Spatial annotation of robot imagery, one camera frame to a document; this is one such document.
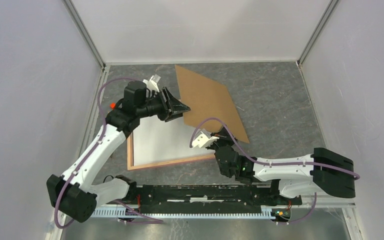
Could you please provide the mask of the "brown cardboard backing board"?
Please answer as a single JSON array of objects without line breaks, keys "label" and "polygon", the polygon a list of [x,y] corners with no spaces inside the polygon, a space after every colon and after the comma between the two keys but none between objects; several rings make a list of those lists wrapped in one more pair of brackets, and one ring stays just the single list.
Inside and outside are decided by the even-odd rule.
[{"label": "brown cardboard backing board", "polygon": [[215,80],[186,69],[175,66],[180,101],[190,108],[183,114],[186,125],[197,127],[208,118],[223,121],[233,136],[244,143],[249,137],[228,88]]}]

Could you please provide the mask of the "blue sea photo print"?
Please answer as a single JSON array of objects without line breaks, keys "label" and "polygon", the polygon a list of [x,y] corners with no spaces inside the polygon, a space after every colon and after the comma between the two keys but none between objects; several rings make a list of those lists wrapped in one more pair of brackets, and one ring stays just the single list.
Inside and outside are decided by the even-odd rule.
[{"label": "blue sea photo print", "polygon": [[164,122],[156,116],[142,118],[133,134],[134,163],[144,165],[213,154],[206,148],[190,148],[194,127],[182,118]]}]

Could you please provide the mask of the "pink wooden picture frame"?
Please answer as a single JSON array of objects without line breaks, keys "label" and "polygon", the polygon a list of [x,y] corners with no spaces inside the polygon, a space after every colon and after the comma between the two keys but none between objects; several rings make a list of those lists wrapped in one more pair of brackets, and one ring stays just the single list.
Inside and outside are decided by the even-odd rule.
[{"label": "pink wooden picture frame", "polygon": [[191,157],[183,157],[174,160],[167,160],[162,162],[155,163],[147,163],[147,164],[136,164],[134,163],[134,135],[131,134],[127,139],[127,170],[139,170],[139,169],[147,169],[147,168],[156,168],[156,167],[164,167],[176,164],[185,164],[197,161],[211,160],[215,156],[213,153],[205,154],[201,156],[191,156]]}]

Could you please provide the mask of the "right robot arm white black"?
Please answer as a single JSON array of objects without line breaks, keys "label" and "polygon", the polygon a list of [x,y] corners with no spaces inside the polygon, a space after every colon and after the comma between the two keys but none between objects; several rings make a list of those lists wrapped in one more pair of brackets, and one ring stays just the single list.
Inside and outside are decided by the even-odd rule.
[{"label": "right robot arm white black", "polygon": [[324,147],[292,158],[247,157],[233,146],[237,143],[229,131],[200,133],[193,145],[214,151],[221,175],[242,184],[271,182],[269,199],[282,204],[287,199],[318,192],[352,199],[356,196],[354,162]]}]

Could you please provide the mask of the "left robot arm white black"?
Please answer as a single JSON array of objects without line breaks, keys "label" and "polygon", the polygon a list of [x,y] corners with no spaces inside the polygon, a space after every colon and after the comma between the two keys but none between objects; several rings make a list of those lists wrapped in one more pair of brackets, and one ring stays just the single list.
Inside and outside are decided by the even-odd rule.
[{"label": "left robot arm white black", "polygon": [[102,126],[94,140],[80,157],[61,175],[52,174],[46,181],[50,203],[54,208],[54,223],[64,229],[59,221],[59,212],[71,217],[72,221],[85,222],[97,207],[115,200],[125,204],[133,203],[137,190],[122,178],[94,185],[93,181],[112,153],[126,141],[140,125],[143,118],[157,116],[169,122],[180,118],[191,109],[170,91],[151,88],[147,82],[128,78],[123,97],[116,102],[108,114],[102,115]]}]

